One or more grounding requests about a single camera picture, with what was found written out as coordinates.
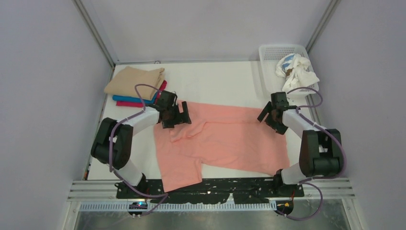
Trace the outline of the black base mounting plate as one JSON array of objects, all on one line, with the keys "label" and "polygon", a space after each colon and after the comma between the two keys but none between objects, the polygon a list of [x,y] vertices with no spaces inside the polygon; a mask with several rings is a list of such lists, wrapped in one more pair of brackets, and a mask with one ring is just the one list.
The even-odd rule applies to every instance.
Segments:
[{"label": "black base mounting plate", "polygon": [[205,178],[202,182],[168,192],[164,204],[223,204],[233,197],[238,204],[263,204],[266,198],[304,197],[301,185],[277,184],[271,177]]}]

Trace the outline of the salmon pink t-shirt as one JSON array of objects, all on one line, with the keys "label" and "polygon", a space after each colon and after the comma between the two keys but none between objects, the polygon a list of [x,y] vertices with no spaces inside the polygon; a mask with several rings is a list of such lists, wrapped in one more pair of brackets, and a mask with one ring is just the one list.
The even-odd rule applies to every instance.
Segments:
[{"label": "salmon pink t-shirt", "polygon": [[187,104],[190,124],[154,126],[165,192],[198,184],[202,165],[274,175],[290,166],[287,141],[258,121],[260,108]]}]

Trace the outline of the white crumpled t-shirt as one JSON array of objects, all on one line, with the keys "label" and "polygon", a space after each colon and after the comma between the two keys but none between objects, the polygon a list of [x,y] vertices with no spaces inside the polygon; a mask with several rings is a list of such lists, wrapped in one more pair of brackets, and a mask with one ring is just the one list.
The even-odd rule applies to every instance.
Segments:
[{"label": "white crumpled t-shirt", "polygon": [[289,92],[299,87],[309,87],[320,81],[317,75],[309,70],[309,59],[297,53],[283,57],[276,65],[275,74],[285,79],[282,91]]}]

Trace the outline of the white plastic basket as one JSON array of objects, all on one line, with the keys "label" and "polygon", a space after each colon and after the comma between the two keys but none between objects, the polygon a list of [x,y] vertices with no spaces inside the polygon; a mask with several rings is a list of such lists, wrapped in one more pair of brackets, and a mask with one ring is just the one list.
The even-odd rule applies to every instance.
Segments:
[{"label": "white plastic basket", "polygon": [[[285,84],[285,79],[276,76],[275,68],[283,57],[291,53],[297,53],[309,59],[306,49],[301,45],[262,45],[259,47],[262,78],[264,81],[263,87],[266,89],[267,94],[284,92],[282,87]],[[312,65],[310,65],[309,70],[314,71]],[[311,89],[318,91],[318,83],[309,87],[299,87],[286,93],[287,97],[291,99],[305,98],[307,95],[315,93]]]}]

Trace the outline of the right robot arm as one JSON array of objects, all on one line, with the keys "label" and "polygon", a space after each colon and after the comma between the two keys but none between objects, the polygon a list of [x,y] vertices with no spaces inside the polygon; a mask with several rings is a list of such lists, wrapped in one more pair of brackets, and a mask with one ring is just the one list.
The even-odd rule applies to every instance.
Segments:
[{"label": "right robot arm", "polygon": [[300,139],[298,163],[278,170],[273,176],[273,189],[300,185],[314,178],[337,178],[344,172],[346,156],[337,129],[327,129],[301,113],[301,108],[288,102],[285,92],[271,94],[270,101],[257,118],[276,133],[291,129]]}]

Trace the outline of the beige folded t-shirt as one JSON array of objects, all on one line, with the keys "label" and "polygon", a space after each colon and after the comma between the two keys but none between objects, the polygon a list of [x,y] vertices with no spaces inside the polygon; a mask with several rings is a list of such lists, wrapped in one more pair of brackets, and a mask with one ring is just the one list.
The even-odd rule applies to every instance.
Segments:
[{"label": "beige folded t-shirt", "polygon": [[165,79],[164,71],[164,68],[147,71],[125,67],[107,84],[104,93],[151,100]]}]

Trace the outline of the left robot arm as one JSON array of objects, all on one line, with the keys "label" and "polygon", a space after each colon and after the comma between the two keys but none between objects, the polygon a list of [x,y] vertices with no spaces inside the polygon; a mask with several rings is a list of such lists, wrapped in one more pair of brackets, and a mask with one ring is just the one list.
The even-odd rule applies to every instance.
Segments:
[{"label": "left robot arm", "polygon": [[131,161],[132,140],[139,132],[156,124],[163,128],[191,124],[187,102],[178,102],[175,93],[160,91],[155,103],[142,103],[140,112],[120,121],[112,118],[102,120],[90,154],[120,178],[125,185],[144,194],[147,190],[146,176]]}]

